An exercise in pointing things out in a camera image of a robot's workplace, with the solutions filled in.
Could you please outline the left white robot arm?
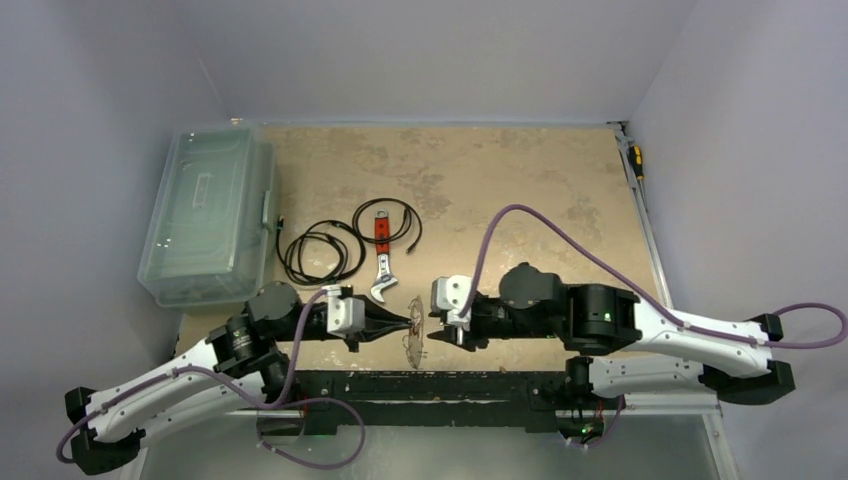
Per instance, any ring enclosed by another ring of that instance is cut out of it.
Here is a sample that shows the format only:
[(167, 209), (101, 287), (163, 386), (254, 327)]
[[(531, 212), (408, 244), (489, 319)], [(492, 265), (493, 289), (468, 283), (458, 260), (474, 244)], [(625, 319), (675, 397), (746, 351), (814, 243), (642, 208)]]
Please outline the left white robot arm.
[(296, 371), (302, 342), (342, 340), (355, 352), (411, 325), (350, 286), (326, 286), (302, 301), (292, 285), (271, 282), (169, 362), (122, 385), (67, 392), (73, 425), (59, 440), (56, 458), (98, 475), (134, 460), (145, 442), (168, 428), (246, 406), (306, 415), (310, 405), (335, 400), (327, 392), (305, 392)]

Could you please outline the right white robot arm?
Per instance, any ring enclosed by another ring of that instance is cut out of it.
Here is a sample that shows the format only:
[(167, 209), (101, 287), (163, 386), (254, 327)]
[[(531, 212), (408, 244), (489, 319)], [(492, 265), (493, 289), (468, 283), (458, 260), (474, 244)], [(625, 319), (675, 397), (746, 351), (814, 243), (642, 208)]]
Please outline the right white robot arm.
[(597, 397), (682, 389), (767, 405), (795, 388), (791, 366), (767, 345), (783, 337), (773, 314), (726, 321), (674, 311), (673, 323), (629, 290), (566, 284), (528, 263), (502, 277), (496, 297), (473, 291), (471, 277), (453, 275), (433, 281), (430, 300), (442, 323), (433, 338), (469, 352), (493, 339), (560, 340), (577, 355), (561, 381), (564, 399), (576, 407)]

